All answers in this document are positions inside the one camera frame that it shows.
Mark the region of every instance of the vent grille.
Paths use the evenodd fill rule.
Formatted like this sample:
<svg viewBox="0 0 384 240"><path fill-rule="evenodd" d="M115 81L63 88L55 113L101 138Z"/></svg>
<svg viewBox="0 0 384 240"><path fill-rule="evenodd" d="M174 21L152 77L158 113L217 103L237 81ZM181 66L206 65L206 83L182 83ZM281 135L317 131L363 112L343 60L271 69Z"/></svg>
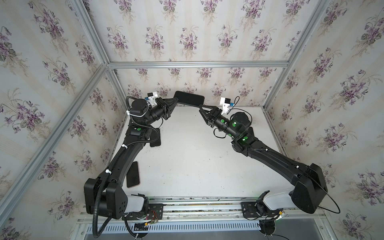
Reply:
<svg viewBox="0 0 384 240"><path fill-rule="evenodd" d="M158 222L150 225L147 231L135 231L134 223L128 224L134 233L159 232L214 232L214 231L241 231L261 230L259 221L203 221L203 222ZM103 233L128 233L124 223L109 223ZM88 225L87 234L92 234L92 224Z"/></svg>

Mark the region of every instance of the white table surface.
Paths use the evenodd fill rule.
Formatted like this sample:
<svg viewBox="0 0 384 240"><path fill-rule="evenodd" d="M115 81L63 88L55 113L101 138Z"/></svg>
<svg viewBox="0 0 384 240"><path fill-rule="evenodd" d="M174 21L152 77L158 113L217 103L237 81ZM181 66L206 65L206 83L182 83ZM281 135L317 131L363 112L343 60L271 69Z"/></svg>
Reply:
<svg viewBox="0 0 384 240"><path fill-rule="evenodd" d="M278 151L261 108L242 107L252 114L255 136ZM231 111L227 118L237 110ZM152 124L160 126L161 120ZM121 146L125 123L118 141ZM140 184L123 190L127 195L152 197L258 197L266 190L279 191L291 184L269 167L235 152L231 139L216 138L198 108L176 107L161 126L161 146L146 144L136 156ZM216 131L218 136L223 132Z"/></svg>

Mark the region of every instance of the robotic arm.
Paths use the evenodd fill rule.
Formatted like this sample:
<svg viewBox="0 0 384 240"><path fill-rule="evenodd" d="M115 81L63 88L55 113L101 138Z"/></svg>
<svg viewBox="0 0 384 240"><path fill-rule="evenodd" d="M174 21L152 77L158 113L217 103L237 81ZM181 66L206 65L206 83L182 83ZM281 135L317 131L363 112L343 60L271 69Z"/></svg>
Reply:
<svg viewBox="0 0 384 240"><path fill-rule="evenodd" d="M199 112L207 125L218 128L233 139L232 147L236 152L264 163L294 186L293 190L278 194L264 192L256 206L260 216L289 207L298 207L310 214L315 212L328 191L319 166L294 161L263 144L254 136L251 122L243 112L233 114L230 119L225 118L216 106L200 105Z"/></svg>
<svg viewBox="0 0 384 240"><path fill-rule="evenodd" d="M134 100L132 106L128 102L129 98ZM127 113L131 118L123 145L108 167L97 178L88 179L84 185L86 210L93 214L95 238L100 236L112 218L119 219L127 212L141 212L141 215L145 215L145 211L148 211L148 207L143 207L143 195L127 196L122 183L139 151L146 143L154 142L160 136L158 130L150 124L161 118L167 120L177 101L177 98L157 98L156 92L149 93L146 99L127 97ZM221 104L225 113L233 106L229 99ZM328 191L319 166L307 166L294 161L263 144L254 136L251 122L243 112L233 114L230 119L225 118L223 111L216 106L200 105L199 112L207 125L218 128L232 138L232 147L236 152L264 163L294 186L282 193L264 192L254 205L259 216L269 216L276 210L278 212L279 209L290 207L298 207L310 214L315 212ZM156 138L150 139L153 131ZM98 216L107 217L99 231Z"/></svg>

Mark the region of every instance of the wallpaper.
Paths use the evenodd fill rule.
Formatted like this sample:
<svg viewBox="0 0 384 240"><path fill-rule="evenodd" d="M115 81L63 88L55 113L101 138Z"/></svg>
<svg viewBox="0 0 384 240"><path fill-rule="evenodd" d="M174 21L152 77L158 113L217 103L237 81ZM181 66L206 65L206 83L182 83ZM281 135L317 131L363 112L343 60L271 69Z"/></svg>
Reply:
<svg viewBox="0 0 384 240"><path fill-rule="evenodd" d="M0 1L0 199L99 66L66 1Z"/></svg>
<svg viewBox="0 0 384 240"><path fill-rule="evenodd" d="M323 169L340 240L382 239L383 31L383 1L331 1L268 109L289 156Z"/></svg>
<svg viewBox="0 0 384 240"><path fill-rule="evenodd" d="M111 61L285 60L317 0L83 0Z"/></svg>
<svg viewBox="0 0 384 240"><path fill-rule="evenodd" d="M104 77L24 195L0 239L69 239L84 183L102 172L125 115Z"/></svg>
<svg viewBox="0 0 384 240"><path fill-rule="evenodd" d="M238 106L263 105L281 68L162 68L115 70L126 95L147 97L157 91L162 98L172 98L176 91L205 96L204 103L217 106L220 98Z"/></svg>

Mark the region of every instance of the smartphone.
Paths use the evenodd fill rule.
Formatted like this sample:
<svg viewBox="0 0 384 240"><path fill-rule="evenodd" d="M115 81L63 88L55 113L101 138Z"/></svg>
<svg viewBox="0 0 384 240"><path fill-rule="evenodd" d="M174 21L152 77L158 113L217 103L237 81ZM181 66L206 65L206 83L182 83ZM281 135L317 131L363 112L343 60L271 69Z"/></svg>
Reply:
<svg viewBox="0 0 384 240"><path fill-rule="evenodd" d="M149 146L150 147L158 147L161 145L161 140L160 140L160 128L156 128L156 130L159 132L159 138L154 141L154 142L151 142L149 143ZM149 139L155 139L156 138L156 132L155 131L152 131L151 132L151 135L149 136Z"/></svg>
<svg viewBox="0 0 384 240"><path fill-rule="evenodd" d="M174 98L178 98L178 103L185 104L192 107L199 107L199 105L204 105L204 96L186 93L182 91L176 91Z"/></svg>
<svg viewBox="0 0 384 240"><path fill-rule="evenodd" d="M139 165L138 162L133 162L127 172L127 188L134 187L140 184Z"/></svg>

